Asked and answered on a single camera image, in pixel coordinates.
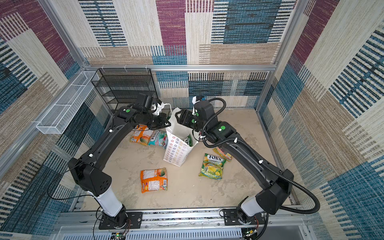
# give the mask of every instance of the metal grille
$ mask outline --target metal grille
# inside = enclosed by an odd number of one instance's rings
[[[112,233],[95,233],[96,240],[110,240]],[[63,240],[93,240],[92,233],[65,233]]]
[[[101,68],[92,83],[112,112],[129,103],[134,103],[139,93],[158,98],[150,69],[146,68]]]
[[[36,128],[43,134],[63,134],[68,124],[93,89],[92,81],[99,76],[94,71],[84,71],[44,115]]]
[[[241,238],[241,228],[223,229],[189,229],[189,230],[158,230],[130,232],[126,239],[225,239]]]

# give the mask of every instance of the white wire basket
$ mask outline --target white wire basket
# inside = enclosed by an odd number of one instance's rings
[[[99,80],[94,71],[83,71],[43,116],[36,128],[43,134],[63,134],[93,89],[91,81]]]

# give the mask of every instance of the patterned wall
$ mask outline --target patterned wall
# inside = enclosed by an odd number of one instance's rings
[[[172,108],[193,108],[197,95],[221,97],[230,108],[254,108],[268,72],[152,72],[159,98]],[[219,108],[220,102],[213,105]]]
[[[384,236],[383,21],[382,0],[310,0],[260,110],[318,239]]]
[[[62,135],[39,133],[0,181],[0,239],[48,239],[60,212],[69,210],[79,186],[68,169],[72,157],[80,157],[102,135],[109,121],[103,100],[93,89]]]
[[[296,0],[52,0],[92,65],[271,64]]]
[[[36,0],[0,0],[0,155],[79,69]]]

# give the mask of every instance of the black wire rack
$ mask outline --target black wire rack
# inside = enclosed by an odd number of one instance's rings
[[[99,68],[98,81],[92,81],[111,111],[134,103],[139,93],[158,98],[155,82],[147,68]]]

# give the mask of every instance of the metal mesh basket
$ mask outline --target metal mesh basket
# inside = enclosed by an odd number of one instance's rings
[[[63,134],[68,124],[93,89],[92,81],[99,79],[94,71],[84,71],[44,115],[36,128],[43,134]]]
[[[134,103],[139,93],[158,98],[150,69],[103,68],[96,72],[97,81],[92,81],[112,112],[129,103]]]

